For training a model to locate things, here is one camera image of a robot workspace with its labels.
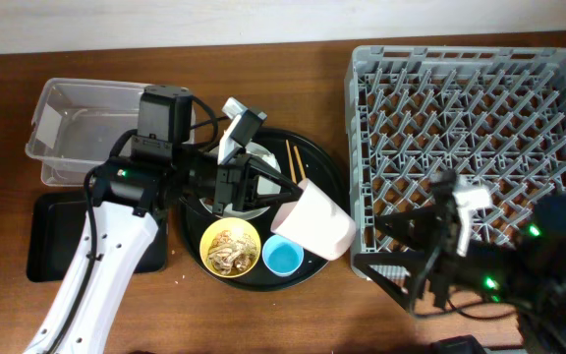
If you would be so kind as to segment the yellow bowl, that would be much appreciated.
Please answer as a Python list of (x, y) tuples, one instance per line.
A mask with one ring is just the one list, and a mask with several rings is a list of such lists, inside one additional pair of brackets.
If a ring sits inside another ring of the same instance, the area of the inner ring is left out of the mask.
[[(235, 232), (235, 233), (247, 233), (253, 238), (253, 240), (257, 244), (257, 260), (256, 260), (256, 263), (252, 266), (252, 268), (250, 270), (248, 270), (247, 272), (245, 272), (241, 275), (234, 275), (234, 276), (219, 275), (213, 269), (213, 267), (210, 265), (210, 263), (206, 260), (206, 254), (207, 254), (207, 251), (208, 251), (208, 249), (211, 245), (213, 238), (215, 237), (216, 234), (218, 234), (219, 232), (225, 231), (225, 230), (230, 230), (230, 231)], [(235, 278), (235, 277), (240, 277), (240, 276), (247, 274), (258, 263), (260, 254), (261, 254), (261, 240), (260, 240), (260, 236), (259, 236), (258, 232), (248, 221), (245, 221), (245, 220), (237, 218), (237, 217), (221, 218), (221, 219), (211, 223), (207, 227), (207, 229), (204, 231), (204, 233), (202, 234), (202, 236), (200, 238), (200, 242), (199, 242), (199, 256), (200, 256), (200, 260), (203, 262), (205, 268), (207, 270), (211, 271), (214, 275), (217, 275), (217, 276), (220, 276), (220, 277), (223, 277), (223, 278)]]

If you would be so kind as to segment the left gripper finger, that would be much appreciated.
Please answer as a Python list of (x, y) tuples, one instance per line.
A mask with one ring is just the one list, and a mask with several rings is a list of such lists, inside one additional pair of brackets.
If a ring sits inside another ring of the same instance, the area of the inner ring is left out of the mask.
[[(252, 195), (301, 195), (304, 191), (297, 183), (256, 155), (250, 156), (249, 166), (249, 186)], [(262, 181), (268, 182), (269, 186), (260, 190), (259, 183)]]
[(282, 204), (296, 202), (300, 197), (301, 192), (284, 192), (280, 194), (256, 194), (252, 197), (246, 197), (243, 204), (243, 211), (261, 209), (264, 207), (279, 206)]

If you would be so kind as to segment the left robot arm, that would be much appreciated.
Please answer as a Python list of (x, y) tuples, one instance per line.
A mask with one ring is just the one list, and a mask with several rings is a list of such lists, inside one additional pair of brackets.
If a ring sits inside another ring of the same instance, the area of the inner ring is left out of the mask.
[(193, 107), (202, 104), (187, 88), (144, 88), (136, 128), (85, 176), (84, 229), (28, 353), (103, 352), (137, 264), (168, 210), (186, 197), (211, 199), (216, 215), (226, 206), (248, 211), (300, 198), (296, 183), (245, 151), (264, 112), (233, 103), (229, 130), (193, 144)]

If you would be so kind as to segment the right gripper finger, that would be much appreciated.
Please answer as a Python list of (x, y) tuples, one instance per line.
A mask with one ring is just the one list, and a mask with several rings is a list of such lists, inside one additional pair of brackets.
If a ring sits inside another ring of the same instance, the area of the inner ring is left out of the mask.
[(404, 310), (423, 297), (430, 257), (424, 252), (358, 253), (353, 266), (377, 284)]
[(436, 207), (424, 206), (409, 211), (376, 215), (375, 228), (411, 249), (429, 246), (436, 232)]

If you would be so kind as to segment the pink cup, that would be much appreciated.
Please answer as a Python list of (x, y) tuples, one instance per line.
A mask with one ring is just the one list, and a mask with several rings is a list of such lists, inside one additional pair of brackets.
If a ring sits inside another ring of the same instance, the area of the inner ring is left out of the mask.
[(270, 231), (328, 261), (343, 256), (356, 235), (356, 222), (310, 179), (296, 202), (283, 204), (275, 213)]

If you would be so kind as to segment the blue cup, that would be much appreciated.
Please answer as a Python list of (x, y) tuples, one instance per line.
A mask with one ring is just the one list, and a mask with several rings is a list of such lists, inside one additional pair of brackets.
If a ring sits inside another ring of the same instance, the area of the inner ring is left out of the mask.
[(302, 264), (305, 250), (298, 244), (273, 234), (262, 247), (262, 259), (265, 266), (275, 275), (292, 275)]

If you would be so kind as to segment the noodle food scraps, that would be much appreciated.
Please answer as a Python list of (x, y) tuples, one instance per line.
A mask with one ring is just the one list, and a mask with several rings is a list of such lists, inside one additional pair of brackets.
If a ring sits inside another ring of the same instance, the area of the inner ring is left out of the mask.
[(257, 244), (247, 233), (225, 230), (213, 238), (206, 260), (219, 275), (241, 275), (256, 263)]

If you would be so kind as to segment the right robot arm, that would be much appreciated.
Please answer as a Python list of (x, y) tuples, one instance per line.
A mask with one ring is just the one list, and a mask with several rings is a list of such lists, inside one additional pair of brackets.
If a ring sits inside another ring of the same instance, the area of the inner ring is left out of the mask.
[(566, 195), (542, 198), (508, 247), (471, 236), (476, 212), (492, 205), (487, 187), (447, 170), (431, 191), (430, 206), (374, 219), (404, 251), (357, 254), (354, 267), (414, 318), (426, 292), (434, 297), (431, 318), (509, 306), (527, 352), (566, 353)]

